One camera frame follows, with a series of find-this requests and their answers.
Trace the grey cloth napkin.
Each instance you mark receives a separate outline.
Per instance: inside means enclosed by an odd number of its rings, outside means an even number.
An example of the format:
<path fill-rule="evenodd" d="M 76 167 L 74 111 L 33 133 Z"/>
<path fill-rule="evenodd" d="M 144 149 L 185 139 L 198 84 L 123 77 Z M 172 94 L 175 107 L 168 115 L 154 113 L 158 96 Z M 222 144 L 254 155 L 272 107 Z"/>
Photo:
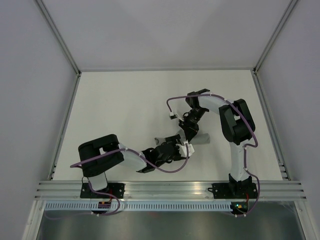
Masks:
<path fill-rule="evenodd" d="M 185 133 L 183 130 L 179 130 L 176 135 L 180 135 L 181 137 L 181 141 L 185 141 L 186 137 L 185 137 Z M 160 144 L 165 142 L 165 138 L 164 137 L 155 137 L 155 144 L 157 146 L 159 146 Z M 192 138 L 192 140 L 190 140 L 189 142 L 193 145 L 205 145 L 205 144 L 209 144 L 211 141 L 210 135 L 208 133 L 198 133 L 195 137 Z"/>

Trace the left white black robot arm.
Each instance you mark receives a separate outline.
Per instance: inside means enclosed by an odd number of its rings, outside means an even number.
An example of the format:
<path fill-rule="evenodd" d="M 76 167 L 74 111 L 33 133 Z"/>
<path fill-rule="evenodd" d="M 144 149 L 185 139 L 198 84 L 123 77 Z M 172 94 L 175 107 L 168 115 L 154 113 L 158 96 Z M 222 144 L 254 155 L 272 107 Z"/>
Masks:
<path fill-rule="evenodd" d="M 178 134 L 143 151 L 124 146 L 115 134 L 110 134 L 81 144 L 78 147 L 80 162 L 70 167 L 82 169 L 90 193 L 104 198 L 111 193 L 106 174 L 111 168 L 123 165 L 142 174 L 154 170 L 172 174 L 182 170 L 193 153 L 192 144 L 181 140 Z"/>

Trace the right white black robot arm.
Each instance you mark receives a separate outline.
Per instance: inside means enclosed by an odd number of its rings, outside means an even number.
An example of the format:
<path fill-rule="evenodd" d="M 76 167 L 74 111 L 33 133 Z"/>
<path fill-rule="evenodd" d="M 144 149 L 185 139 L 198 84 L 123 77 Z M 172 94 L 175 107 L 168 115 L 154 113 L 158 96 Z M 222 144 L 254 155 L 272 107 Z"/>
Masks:
<path fill-rule="evenodd" d="M 250 140 L 256 138 L 256 126 L 246 101 L 229 101 L 206 88 L 188 93 L 185 101 L 191 108 L 179 120 L 185 139 L 191 144 L 195 140 L 207 142 L 208 134 L 198 134 L 198 122 L 206 112 L 213 112 L 219 115 L 222 134 L 230 146 L 228 182 L 214 183 L 207 190 L 214 199 L 256 199 L 259 196 L 258 186 L 253 183 L 247 167 L 247 147 L 251 146 Z"/>

